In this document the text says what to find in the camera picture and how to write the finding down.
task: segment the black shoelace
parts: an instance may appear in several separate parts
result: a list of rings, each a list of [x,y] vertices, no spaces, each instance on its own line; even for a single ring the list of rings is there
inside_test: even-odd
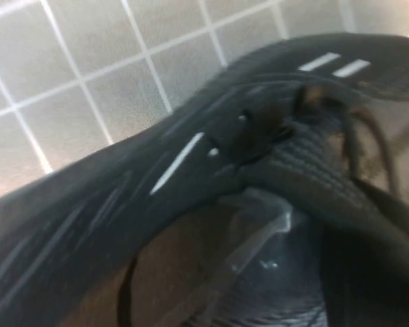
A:
[[[334,117],[341,123],[344,135],[343,155],[348,160],[350,177],[359,178],[361,145],[355,128],[355,121],[364,124],[376,141],[380,156],[384,162],[387,174],[388,188],[391,194],[398,196],[397,173],[386,138],[371,112],[363,106],[349,108],[343,103],[324,96],[320,87],[301,87],[294,98],[293,118],[308,124],[316,124],[327,115]],[[123,283],[118,292],[117,323],[118,327],[132,327],[132,279],[138,257],[133,259],[127,268]]]

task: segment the black shoe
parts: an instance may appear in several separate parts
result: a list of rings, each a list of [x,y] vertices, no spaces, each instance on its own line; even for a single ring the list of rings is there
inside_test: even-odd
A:
[[[409,206],[366,108],[409,102],[399,62],[403,37],[263,48],[165,121],[1,199],[0,327],[114,311],[120,326],[409,326]],[[386,191],[361,179],[356,121]]]

